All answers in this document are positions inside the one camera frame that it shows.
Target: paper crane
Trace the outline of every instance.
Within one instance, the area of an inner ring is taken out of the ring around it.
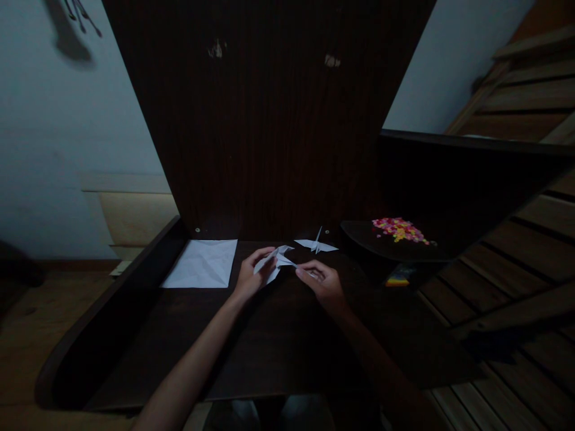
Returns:
[[[293,247],[290,247],[289,245],[282,245],[281,247],[276,248],[268,256],[266,256],[262,260],[260,260],[256,264],[256,266],[253,267],[253,273],[257,274],[258,271],[264,267],[264,265],[267,263],[267,261],[269,261],[270,259],[272,259],[274,257],[277,259],[276,268],[271,272],[270,276],[265,281],[265,284],[269,284],[275,280],[277,275],[280,273],[280,266],[291,265],[291,266],[294,266],[297,268],[298,266],[294,262],[292,262],[291,260],[289,260],[287,257],[285,257],[283,255],[288,250],[293,250]]]
[[[310,248],[312,251],[315,251],[316,254],[319,253],[320,251],[339,250],[337,247],[332,247],[331,245],[318,242],[319,234],[322,233],[322,229],[323,226],[319,228],[319,232],[317,233],[315,241],[311,241],[309,239],[296,239],[295,242],[297,242],[300,245],[303,245],[304,247]]]

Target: wall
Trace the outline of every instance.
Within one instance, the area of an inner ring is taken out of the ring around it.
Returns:
[[[162,174],[104,9],[84,0],[93,64],[55,47],[47,6],[0,2],[0,239],[37,259],[111,258],[78,172]],[[438,0],[384,127],[442,132],[532,0]]]
[[[443,133],[533,3],[437,0],[383,127]]]
[[[163,170],[102,4],[83,2],[101,39],[72,23],[82,67],[56,50],[49,4],[0,3],[0,239],[38,259],[114,258],[76,173]]]

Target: colorful beads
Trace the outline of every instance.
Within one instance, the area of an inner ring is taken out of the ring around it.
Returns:
[[[375,227],[383,229],[385,235],[393,235],[394,242],[399,242],[402,239],[413,242],[422,242],[429,245],[429,241],[423,237],[421,231],[416,228],[410,221],[405,221],[403,218],[378,218],[372,220]]]

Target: sheet of paper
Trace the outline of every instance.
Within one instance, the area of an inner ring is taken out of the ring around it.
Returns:
[[[290,247],[289,245],[282,245],[281,247],[276,248],[267,257],[260,260],[256,266],[253,267],[253,273],[257,274],[259,270],[262,269],[264,265],[273,257],[277,259],[276,268],[271,272],[270,276],[265,281],[265,284],[269,284],[276,279],[277,275],[280,273],[280,266],[291,265],[297,268],[298,266],[294,262],[284,256],[284,253],[288,250],[293,250],[293,247]]]
[[[237,244],[237,239],[189,241],[162,287],[226,288]]]
[[[320,251],[339,250],[337,247],[333,247],[332,245],[324,244],[318,241],[319,234],[322,233],[322,229],[323,226],[319,228],[319,232],[317,233],[315,241],[312,241],[310,239],[296,239],[295,242],[297,242],[299,245],[303,245],[304,247],[310,248],[312,251],[315,251],[316,254],[319,253]]]

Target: wooden desk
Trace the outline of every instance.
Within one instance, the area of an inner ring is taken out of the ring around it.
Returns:
[[[124,288],[107,299],[103,297],[104,306],[95,304],[95,309],[83,317],[89,322],[79,321],[55,349],[38,378],[37,401],[41,406],[89,411],[140,409],[231,294],[231,288],[145,287],[159,285],[149,275],[140,274],[158,272],[146,263],[159,265],[158,256],[176,256],[185,244],[185,238],[174,242],[185,231],[181,221],[167,229],[160,241],[138,257],[131,274],[127,272],[117,280]],[[241,261],[253,250],[281,244],[239,241],[230,285],[235,285]],[[316,256],[295,243],[291,245],[296,249],[286,255],[294,262],[317,257],[337,268],[352,308],[417,386],[433,388],[483,376],[411,291],[372,288],[359,266],[342,252]],[[166,270],[158,272],[158,277],[165,277],[169,262],[175,261],[168,257]],[[67,353],[62,354],[66,345]],[[369,389],[341,332],[293,269],[284,267],[240,317],[202,398]]]

